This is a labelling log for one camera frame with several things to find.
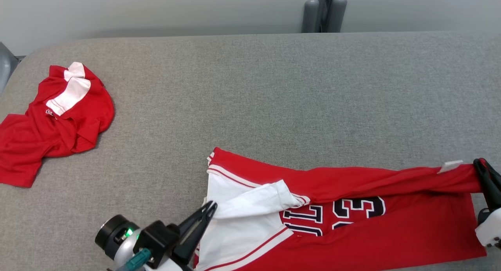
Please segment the green light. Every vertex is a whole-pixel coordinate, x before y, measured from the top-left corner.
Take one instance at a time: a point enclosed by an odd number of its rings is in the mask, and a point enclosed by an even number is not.
[[[130,235],[132,235],[132,233],[134,233],[134,231],[132,231],[131,229],[127,230],[127,232],[125,232],[125,237],[129,237]]]

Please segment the gray table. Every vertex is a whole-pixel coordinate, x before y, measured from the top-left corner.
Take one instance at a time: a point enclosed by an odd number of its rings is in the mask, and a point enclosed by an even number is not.
[[[139,225],[188,216],[202,203],[215,146],[296,169],[476,157],[501,168],[499,34],[74,41],[20,63],[0,120],[25,112],[49,65],[73,61],[104,82],[115,119],[94,150],[45,159],[31,189],[0,185],[2,270],[111,266],[94,244],[101,223],[115,214]],[[482,196],[474,202],[484,205]],[[501,253],[488,253],[412,270],[501,268]]]

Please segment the red jersey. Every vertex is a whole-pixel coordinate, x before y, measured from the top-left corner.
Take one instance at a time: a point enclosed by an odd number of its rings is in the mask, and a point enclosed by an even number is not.
[[[86,66],[50,66],[26,113],[0,124],[0,182],[31,187],[43,157],[94,148],[113,116],[110,95]]]
[[[379,271],[485,256],[471,164],[293,170],[219,148],[197,270]]]

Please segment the red basketball jersey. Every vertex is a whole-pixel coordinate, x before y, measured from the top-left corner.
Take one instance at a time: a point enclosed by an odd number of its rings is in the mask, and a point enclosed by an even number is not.
[[[473,165],[299,171],[214,150],[197,270],[379,271],[485,256]]]

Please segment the red fabric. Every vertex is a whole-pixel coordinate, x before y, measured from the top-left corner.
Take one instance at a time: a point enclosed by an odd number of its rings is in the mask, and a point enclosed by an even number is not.
[[[61,116],[45,104],[63,93],[68,82],[62,66],[49,76],[24,115],[9,114],[0,124],[0,182],[31,187],[43,157],[64,157],[95,147],[97,136],[114,116],[113,102],[101,80],[84,66],[91,85],[86,95]]]
[[[256,270],[379,271],[486,255],[474,229],[476,217],[469,193],[481,192],[472,164],[437,174],[440,168],[417,167],[400,171],[378,168],[315,168],[293,170],[214,150],[211,164],[258,183],[283,179],[290,192],[322,207],[321,223],[284,218],[284,223],[320,228],[322,236],[294,231],[295,235],[239,268]],[[350,208],[353,198],[379,196],[383,215],[369,217],[373,204],[349,209],[349,218],[333,212],[334,201]],[[290,209],[293,214],[315,214],[309,205]],[[333,229],[338,221],[353,222]]]

